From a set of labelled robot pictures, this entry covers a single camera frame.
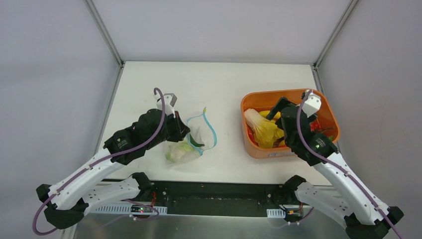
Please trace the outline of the white cauliflower toy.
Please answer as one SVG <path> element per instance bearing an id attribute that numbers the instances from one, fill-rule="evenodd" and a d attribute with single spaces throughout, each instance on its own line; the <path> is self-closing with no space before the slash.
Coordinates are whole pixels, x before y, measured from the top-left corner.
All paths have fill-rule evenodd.
<path id="1" fill-rule="evenodd" d="M 165 158 L 171 163 L 187 163 L 199 157 L 199 152 L 187 141 L 167 142 L 165 146 Z"/>

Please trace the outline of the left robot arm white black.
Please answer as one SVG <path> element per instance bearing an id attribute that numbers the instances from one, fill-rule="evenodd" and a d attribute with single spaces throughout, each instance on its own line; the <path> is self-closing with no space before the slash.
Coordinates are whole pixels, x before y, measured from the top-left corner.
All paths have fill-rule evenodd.
<path id="1" fill-rule="evenodd" d="M 147 201 L 152 184 L 143 172 L 133 173 L 102 189 L 94 186 L 160 143 L 182 141 L 189 132 L 178 112 L 168 116 L 158 109 L 148 110 L 129 127 L 116 131 L 103 148 L 66 179 L 36 189 L 47 222 L 62 230 L 109 203 L 125 199 Z"/>

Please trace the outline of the orange plastic basket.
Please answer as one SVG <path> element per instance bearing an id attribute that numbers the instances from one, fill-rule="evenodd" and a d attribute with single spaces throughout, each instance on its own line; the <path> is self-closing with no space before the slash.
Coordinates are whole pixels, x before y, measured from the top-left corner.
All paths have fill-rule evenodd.
<path id="1" fill-rule="evenodd" d="M 269 111 L 277 103 L 281 97 L 286 97 L 295 105 L 299 104 L 302 99 L 301 96 L 305 89 L 290 89 L 279 91 L 263 91 L 254 92 L 246 95 L 240 103 L 241 111 L 241 126 L 243 133 L 243 141 L 246 152 L 255 159 L 266 159 L 275 157 L 291 156 L 294 153 L 286 146 L 277 146 L 273 148 L 261 148 L 254 145 L 248 137 L 247 127 L 244 112 L 247 109 L 255 109 L 258 112 Z M 313 90 L 321 97 L 321 108 L 317 112 L 317 119 L 312 124 L 312 129 L 320 129 L 322 133 L 329 137 L 333 143 L 337 143 L 340 138 L 340 129 L 330 107 L 330 104 L 321 92 Z"/>

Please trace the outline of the green cucumber toy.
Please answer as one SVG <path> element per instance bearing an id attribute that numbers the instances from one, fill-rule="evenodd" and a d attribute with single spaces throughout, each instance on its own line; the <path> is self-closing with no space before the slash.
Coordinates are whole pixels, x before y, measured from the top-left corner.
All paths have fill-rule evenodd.
<path id="1" fill-rule="evenodd" d="M 204 146 L 205 146 L 205 144 L 202 142 L 202 140 L 201 140 L 201 138 L 200 138 L 200 137 L 199 137 L 199 139 L 198 139 L 198 140 L 196 140 L 196 139 L 194 138 L 194 135 L 193 135 L 192 133 L 189 133 L 189 134 L 188 134 L 188 137 L 189 137 L 188 142 L 189 142 L 191 145 L 193 145 L 193 146 L 195 146 L 195 147 L 204 147 Z"/>

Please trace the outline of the clear zip top bag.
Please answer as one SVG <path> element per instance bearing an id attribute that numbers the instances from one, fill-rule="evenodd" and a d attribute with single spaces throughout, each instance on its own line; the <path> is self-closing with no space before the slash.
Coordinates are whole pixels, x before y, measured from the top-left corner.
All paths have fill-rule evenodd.
<path id="1" fill-rule="evenodd" d="M 169 167 L 187 164 L 202 157 L 206 151 L 217 145 L 217 134 L 203 108 L 198 115 L 186 120 L 190 132 L 179 142 L 167 142 L 165 159 Z"/>

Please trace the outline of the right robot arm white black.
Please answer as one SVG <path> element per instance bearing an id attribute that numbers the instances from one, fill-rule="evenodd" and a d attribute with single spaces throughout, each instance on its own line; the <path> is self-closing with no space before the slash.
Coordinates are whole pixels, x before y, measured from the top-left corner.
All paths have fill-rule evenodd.
<path id="1" fill-rule="evenodd" d="M 299 105 L 281 97 L 267 119 L 276 113 L 276 126 L 284 131 L 285 144 L 300 159 L 324 176 L 341 199 L 319 191 L 301 176 L 294 175 L 282 185 L 285 202 L 312 206 L 341 225 L 351 239 L 382 239 L 390 230 L 403 236 L 396 224 L 404 213 L 388 206 L 358 178 L 334 143 L 323 133 L 311 130 L 311 122 L 321 107 L 320 97 L 305 95 Z"/>

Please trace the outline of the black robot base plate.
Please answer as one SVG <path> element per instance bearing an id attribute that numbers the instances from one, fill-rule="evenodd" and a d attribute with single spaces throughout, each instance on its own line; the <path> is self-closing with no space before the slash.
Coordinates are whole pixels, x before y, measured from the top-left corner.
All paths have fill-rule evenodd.
<path id="1" fill-rule="evenodd" d="M 154 201 L 166 207 L 169 215 L 257 218 L 266 217 L 272 209 L 304 211 L 304 204 L 279 184 L 152 181 L 133 200 Z"/>

